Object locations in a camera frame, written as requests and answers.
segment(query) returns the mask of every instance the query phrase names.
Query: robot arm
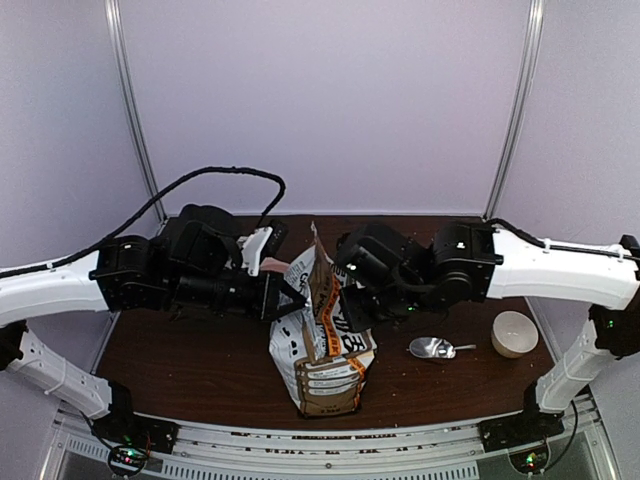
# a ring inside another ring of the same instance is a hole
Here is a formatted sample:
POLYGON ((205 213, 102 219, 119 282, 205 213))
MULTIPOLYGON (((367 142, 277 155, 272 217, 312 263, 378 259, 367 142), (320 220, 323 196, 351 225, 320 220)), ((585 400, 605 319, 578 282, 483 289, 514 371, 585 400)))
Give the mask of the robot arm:
POLYGON ((70 311, 201 307, 270 321, 305 301, 281 273, 259 269, 285 235, 282 224, 272 223, 243 237, 227 212, 190 205, 154 239, 116 238, 67 265, 7 275, 0 279, 0 370, 20 373, 45 394, 78 408, 101 438, 117 443, 129 438, 132 446, 145 449, 150 440, 152 450, 170 453, 177 425, 135 415, 125 387, 67 362, 25 319, 70 311), (281 294, 293 299, 284 308, 281 294))
POLYGON ((593 247, 541 241, 508 227, 451 224, 424 248, 389 227, 368 225, 348 235, 336 257, 359 283, 343 291, 348 321, 358 331, 414 311, 485 298, 537 296, 594 304, 562 360, 525 392, 523 412, 480 424, 487 451, 562 433, 560 418, 575 395, 617 359, 640 351, 635 238, 593 247))

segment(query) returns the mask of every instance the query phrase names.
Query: spoon handle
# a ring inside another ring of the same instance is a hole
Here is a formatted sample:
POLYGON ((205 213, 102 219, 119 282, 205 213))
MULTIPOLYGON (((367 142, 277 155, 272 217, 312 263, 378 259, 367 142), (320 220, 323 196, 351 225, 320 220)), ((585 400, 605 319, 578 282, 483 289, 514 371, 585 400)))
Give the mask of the spoon handle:
POLYGON ((454 350, 475 350, 476 345, 462 345, 461 347, 453 347, 454 350))

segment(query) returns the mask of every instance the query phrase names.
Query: table surface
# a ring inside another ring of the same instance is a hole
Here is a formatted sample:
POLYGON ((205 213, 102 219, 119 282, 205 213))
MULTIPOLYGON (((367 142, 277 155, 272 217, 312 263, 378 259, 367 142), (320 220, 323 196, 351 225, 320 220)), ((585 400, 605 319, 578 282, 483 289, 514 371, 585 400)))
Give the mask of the table surface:
MULTIPOLYGON (((278 258, 291 261, 312 241, 315 222, 329 254, 344 232, 381 221, 423 245, 451 217, 282 217, 290 233, 278 258)), ((254 219, 242 219, 250 230, 254 219)), ((98 374, 127 386, 136 411, 186 421, 276 429, 365 429, 428 425, 507 413, 522 408, 524 389, 553 365, 542 337, 520 359, 491 345, 493 319, 505 310, 530 315, 522 298, 461 303, 440 315, 418 314, 373 330, 378 344, 356 413, 302 418, 268 351, 269 325, 237 316, 124 312, 98 374), (418 336, 477 344, 453 360, 420 360, 407 351, 418 336)))

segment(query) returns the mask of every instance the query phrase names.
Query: black bracket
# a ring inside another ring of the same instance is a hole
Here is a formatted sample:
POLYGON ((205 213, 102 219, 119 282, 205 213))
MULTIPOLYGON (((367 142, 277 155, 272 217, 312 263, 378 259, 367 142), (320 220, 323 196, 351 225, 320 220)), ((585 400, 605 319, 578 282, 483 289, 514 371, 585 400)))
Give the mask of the black bracket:
MULTIPOLYGON (((623 235, 620 239, 620 245, 622 248, 626 248, 631 252, 631 255, 640 258, 640 243, 636 237, 632 235, 623 235)), ((640 280, 640 260, 636 260, 636 264, 638 265, 638 270, 636 271, 636 280, 640 280)))
POLYGON ((20 350, 22 335, 29 331, 26 320, 13 322, 0 328, 0 371, 5 370, 14 360, 22 360, 20 350))
POLYGON ((525 390, 522 412, 478 424, 485 452, 540 442, 564 432, 562 413, 540 412, 536 403, 536 385, 534 382, 525 390))
POLYGON ((112 391, 110 413, 93 421, 92 433, 114 444, 172 453, 178 425, 134 414, 129 390, 115 382, 109 382, 109 386, 112 391))
POLYGON ((640 310, 609 310, 592 305, 589 318, 596 329, 596 347, 618 358, 640 352, 640 310))
POLYGON ((287 281, 284 280, 284 278, 281 279, 280 290, 278 291, 278 293, 289 298, 291 301, 289 303, 279 306, 276 310, 272 312, 269 312, 269 313, 263 312, 262 314, 263 321, 273 322, 281 317, 284 317, 285 315, 288 315, 292 312, 300 310, 301 308, 304 308, 304 306, 307 303, 306 297, 302 295, 300 292, 298 292, 291 285, 289 285, 287 281))

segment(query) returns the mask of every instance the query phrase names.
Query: white robot arm segment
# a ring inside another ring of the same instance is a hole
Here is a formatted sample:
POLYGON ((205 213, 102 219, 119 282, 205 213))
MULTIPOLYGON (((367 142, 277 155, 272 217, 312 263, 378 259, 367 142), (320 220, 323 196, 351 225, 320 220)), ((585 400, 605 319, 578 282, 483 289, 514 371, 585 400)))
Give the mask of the white robot arm segment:
POLYGON ((98 419, 109 413, 111 386, 104 378, 95 377, 68 362, 50 350, 33 333, 22 336, 21 359, 7 366, 7 371, 22 374, 29 381, 44 389, 45 395, 54 394, 88 418, 98 419))
POLYGON ((64 267, 0 280, 0 328, 54 313, 108 311, 100 287, 89 280, 99 255, 94 252, 64 267))
POLYGON ((548 244, 603 250, 618 256, 543 249, 507 230, 497 230, 493 245, 503 263, 493 271, 487 297, 559 298, 624 310, 638 291, 638 266, 624 259, 630 252, 621 245, 600 247, 551 241, 548 244))
POLYGON ((580 335, 551 371, 538 379, 536 402, 542 413, 562 414, 575 396, 617 357, 596 347, 597 333, 586 321, 580 335))

